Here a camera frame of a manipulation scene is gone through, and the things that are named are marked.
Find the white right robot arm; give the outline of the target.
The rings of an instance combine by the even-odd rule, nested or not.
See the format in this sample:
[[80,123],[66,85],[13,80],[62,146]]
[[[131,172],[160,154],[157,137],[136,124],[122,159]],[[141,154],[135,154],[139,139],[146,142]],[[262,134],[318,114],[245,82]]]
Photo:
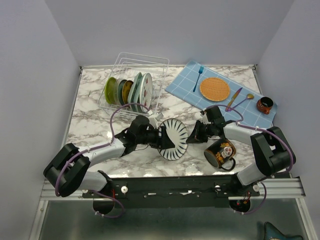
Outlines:
[[254,163],[231,176],[228,188],[234,195],[243,195],[249,185],[278,172],[289,172],[295,164],[296,157],[280,128],[251,127],[241,124],[240,120],[225,120],[218,106],[207,108],[201,114],[202,120],[196,121],[186,142],[206,143],[210,137],[217,136],[219,139],[204,150],[206,160],[214,168],[222,169],[226,162],[235,162],[233,140],[252,147]]

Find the black skull pattern mug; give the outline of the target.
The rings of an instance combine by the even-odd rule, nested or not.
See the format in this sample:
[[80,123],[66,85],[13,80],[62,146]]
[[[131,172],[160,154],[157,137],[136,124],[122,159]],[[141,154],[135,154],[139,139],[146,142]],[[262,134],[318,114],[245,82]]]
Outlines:
[[[228,139],[218,139],[204,150],[204,157],[214,168],[227,172],[232,171],[236,166],[235,154],[236,148]],[[232,162],[232,166],[230,168],[223,167],[228,161]]]

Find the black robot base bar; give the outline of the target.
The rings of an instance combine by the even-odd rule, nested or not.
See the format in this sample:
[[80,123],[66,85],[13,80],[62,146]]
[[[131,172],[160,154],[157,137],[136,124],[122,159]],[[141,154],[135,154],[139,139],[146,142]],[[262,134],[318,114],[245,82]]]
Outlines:
[[229,199],[258,197],[232,175],[114,178],[101,193],[129,208],[228,208]]

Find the clear textured glass plate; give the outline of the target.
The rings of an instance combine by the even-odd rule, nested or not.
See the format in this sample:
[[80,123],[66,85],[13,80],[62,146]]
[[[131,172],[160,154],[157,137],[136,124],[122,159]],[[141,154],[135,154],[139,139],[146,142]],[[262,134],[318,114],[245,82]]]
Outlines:
[[120,85],[120,82],[121,82],[121,79],[118,78],[116,80],[116,83],[115,83],[115,86],[114,86],[114,99],[115,99],[115,102],[118,106],[121,105],[120,101],[119,101],[119,93],[118,93],[118,88],[119,88],[119,85]]

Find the blue striped white plate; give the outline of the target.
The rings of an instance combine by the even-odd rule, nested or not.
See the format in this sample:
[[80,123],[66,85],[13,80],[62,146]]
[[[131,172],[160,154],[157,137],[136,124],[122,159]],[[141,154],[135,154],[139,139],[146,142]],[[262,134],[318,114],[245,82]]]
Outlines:
[[174,143],[175,147],[158,150],[159,154],[168,161],[180,159],[187,151],[186,143],[189,134],[182,121],[176,118],[166,119],[159,125],[159,129],[165,127],[168,138]]

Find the yellow patterned round plate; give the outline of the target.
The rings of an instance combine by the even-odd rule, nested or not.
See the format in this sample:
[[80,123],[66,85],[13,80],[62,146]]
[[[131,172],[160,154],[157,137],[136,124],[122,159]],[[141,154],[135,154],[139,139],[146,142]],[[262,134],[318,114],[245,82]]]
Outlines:
[[128,103],[128,97],[129,97],[129,93],[130,93],[130,90],[131,90],[133,83],[134,83],[133,81],[127,80],[123,85],[122,100],[123,100],[124,105]]

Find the teal square ceramic plate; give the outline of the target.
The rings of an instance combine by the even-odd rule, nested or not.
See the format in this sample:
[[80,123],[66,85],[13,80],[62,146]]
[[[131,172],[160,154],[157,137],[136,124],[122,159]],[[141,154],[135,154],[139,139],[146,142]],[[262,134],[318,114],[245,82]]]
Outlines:
[[127,99],[129,104],[132,103],[132,101],[133,101],[132,99],[133,99],[133,97],[135,95],[136,87],[137,87],[137,84],[139,83],[141,77],[142,77],[142,73],[141,72],[139,72],[134,77],[133,84],[132,84],[132,86],[130,88],[128,99]]

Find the blue floral ceramic plate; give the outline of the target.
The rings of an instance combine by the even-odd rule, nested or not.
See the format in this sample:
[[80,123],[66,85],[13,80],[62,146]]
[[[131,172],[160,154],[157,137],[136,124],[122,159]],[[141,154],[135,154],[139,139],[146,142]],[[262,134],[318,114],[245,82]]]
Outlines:
[[119,84],[119,88],[118,88],[119,101],[120,101],[120,105],[121,106],[123,106],[125,104],[125,102],[123,100],[123,87],[124,87],[126,82],[127,82],[126,79],[122,79],[120,84]]

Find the lime green round plate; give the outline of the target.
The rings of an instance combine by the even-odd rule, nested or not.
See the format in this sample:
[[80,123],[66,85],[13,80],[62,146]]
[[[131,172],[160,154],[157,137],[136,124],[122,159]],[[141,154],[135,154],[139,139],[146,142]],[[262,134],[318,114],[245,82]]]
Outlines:
[[114,87],[117,83],[117,79],[114,77],[110,77],[104,87],[104,96],[105,100],[108,104],[114,105],[116,103],[114,97]]

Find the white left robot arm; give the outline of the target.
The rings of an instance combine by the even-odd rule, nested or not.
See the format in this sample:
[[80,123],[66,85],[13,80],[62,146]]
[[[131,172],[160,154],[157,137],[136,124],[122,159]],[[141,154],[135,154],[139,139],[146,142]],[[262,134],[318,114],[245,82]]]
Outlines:
[[137,145],[147,144],[158,150],[175,147],[165,126],[154,127],[149,118],[139,115],[131,125],[116,134],[111,142],[80,150],[73,143],[64,145],[43,171],[57,196],[67,197],[79,189],[91,165],[120,158],[133,152]]

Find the white watermelon round plate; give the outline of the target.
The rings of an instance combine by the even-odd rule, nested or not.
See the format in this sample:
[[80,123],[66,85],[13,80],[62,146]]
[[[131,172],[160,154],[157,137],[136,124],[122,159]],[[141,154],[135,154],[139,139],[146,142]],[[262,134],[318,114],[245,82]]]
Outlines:
[[153,79],[150,73],[145,73],[142,76],[140,91],[139,91],[139,103],[147,108],[150,107],[153,94]]

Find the white wire dish rack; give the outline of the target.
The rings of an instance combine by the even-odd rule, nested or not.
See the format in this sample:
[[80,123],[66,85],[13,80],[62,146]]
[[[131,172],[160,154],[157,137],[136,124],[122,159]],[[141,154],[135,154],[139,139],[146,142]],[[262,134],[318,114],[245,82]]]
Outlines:
[[[131,80],[134,81],[135,76],[141,72],[142,76],[146,73],[150,73],[152,76],[152,99],[150,107],[147,108],[142,104],[134,103],[132,98],[132,103],[129,103],[130,106],[124,107],[119,111],[119,114],[126,118],[135,118],[137,115],[148,116],[148,111],[152,110],[154,113],[159,111],[159,100],[163,92],[165,85],[166,74],[169,68],[169,60],[167,58],[134,54],[121,52],[113,67],[110,70],[110,73],[107,76],[106,82],[102,88],[102,92],[98,98],[97,106],[107,113],[111,114],[116,109],[124,105],[108,104],[105,99],[105,85],[107,80],[110,77],[121,80]],[[133,111],[132,105],[140,105],[144,110],[143,113]]]

